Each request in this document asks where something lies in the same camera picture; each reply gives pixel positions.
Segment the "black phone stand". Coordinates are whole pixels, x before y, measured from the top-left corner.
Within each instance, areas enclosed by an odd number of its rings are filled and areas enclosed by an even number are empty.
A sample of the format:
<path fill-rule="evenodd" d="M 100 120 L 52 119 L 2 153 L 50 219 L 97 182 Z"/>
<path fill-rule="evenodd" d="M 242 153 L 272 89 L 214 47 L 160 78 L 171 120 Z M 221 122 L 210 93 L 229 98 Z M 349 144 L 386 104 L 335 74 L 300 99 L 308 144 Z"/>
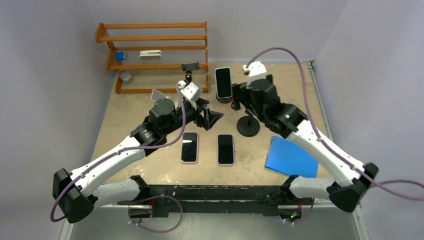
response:
<path fill-rule="evenodd" d="M 260 131 L 260 123 L 249 110 L 245 113 L 246 116 L 237 121 L 236 129 L 244 137 L 254 137 Z"/>
<path fill-rule="evenodd" d="M 185 72 L 185 80 L 184 82 L 186 84 L 189 84 L 192 82 L 192 72 L 200 69 L 200 63 L 194 62 L 194 63 L 182 63 L 181 64 L 181 70 Z"/>

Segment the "pink case smartphone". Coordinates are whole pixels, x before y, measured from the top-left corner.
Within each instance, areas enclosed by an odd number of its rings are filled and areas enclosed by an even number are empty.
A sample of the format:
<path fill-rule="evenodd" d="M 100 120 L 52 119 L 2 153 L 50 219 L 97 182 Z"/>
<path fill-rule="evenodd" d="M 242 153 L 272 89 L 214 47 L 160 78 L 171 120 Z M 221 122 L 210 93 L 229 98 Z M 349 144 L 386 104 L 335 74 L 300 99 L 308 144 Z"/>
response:
<path fill-rule="evenodd" d="M 185 132 L 182 135 L 181 158 L 185 164 L 198 161 L 199 135 L 197 132 Z"/>

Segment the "lavender case smartphone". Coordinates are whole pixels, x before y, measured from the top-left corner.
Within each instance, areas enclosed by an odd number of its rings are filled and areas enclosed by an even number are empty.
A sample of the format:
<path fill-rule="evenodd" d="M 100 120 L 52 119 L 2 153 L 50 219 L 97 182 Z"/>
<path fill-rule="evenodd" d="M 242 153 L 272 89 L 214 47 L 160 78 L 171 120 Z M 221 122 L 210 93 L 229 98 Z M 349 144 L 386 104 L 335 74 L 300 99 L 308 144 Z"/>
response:
<path fill-rule="evenodd" d="M 223 166 L 235 163 L 234 137 L 231 134 L 217 136 L 217 163 Z"/>

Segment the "silver folding phone stand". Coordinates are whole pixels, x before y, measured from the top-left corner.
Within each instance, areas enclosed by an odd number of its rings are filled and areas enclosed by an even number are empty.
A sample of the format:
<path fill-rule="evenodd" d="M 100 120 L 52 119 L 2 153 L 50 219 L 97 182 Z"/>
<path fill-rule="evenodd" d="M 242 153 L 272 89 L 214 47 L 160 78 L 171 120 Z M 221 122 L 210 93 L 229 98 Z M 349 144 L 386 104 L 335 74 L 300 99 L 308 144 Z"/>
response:
<path fill-rule="evenodd" d="M 169 95 L 165 95 L 163 92 L 159 91 L 158 89 L 152 89 L 151 91 L 151 100 L 155 103 L 162 99 L 171 99 Z"/>

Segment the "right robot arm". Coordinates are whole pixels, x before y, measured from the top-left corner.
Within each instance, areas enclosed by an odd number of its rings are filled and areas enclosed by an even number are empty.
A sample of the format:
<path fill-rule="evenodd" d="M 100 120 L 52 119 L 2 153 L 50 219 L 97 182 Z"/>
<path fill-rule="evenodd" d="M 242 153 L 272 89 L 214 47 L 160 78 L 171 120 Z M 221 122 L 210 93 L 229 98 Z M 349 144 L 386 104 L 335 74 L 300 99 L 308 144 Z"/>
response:
<path fill-rule="evenodd" d="M 331 201 L 340 210 L 351 213 L 371 186 L 379 168 L 349 156 L 319 130 L 314 130 L 306 113 L 291 103 L 281 102 L 276 86 L 268 79 L 234 83 L 233 110 L 245 107 L 271 132 L 296 144 L 318 161 L 330 178 L 305 178 L 290 175 L 280 196 L 288 204 L 298 199 Z"/>

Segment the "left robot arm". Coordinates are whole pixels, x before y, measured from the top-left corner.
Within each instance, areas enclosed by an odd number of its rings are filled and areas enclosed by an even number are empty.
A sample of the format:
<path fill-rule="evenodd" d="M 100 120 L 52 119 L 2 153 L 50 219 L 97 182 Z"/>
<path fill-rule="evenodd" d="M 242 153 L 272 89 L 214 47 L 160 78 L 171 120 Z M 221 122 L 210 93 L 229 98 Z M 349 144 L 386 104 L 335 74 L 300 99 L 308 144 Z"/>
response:
<path fill-rule="evenodd" d="M 105 205 L 129 201 L 138 205 L 146 203 L 149 186 L 142 177 L 132 176 L 111 184 L 104 182 L 157 149 L 174 144 L 173 141 L 167 141 L 167 135 L 176 130 L 183 133 L 190 122 L 210 130 L 223 117 L 223 113 L 211 111 L 207 100 L 200 99 L 199 103 L 203 105 L 198 108 L 194 108 L 188 101 L 176 107 L 170 99 L 157 100 L 143 123 L 117 146 L 89 164 L 72 171 L 62 168 L 54 174 L 53 206 L 60 208 L 63 218 L 69 223 L 76 223 L 94 209 Z"/>

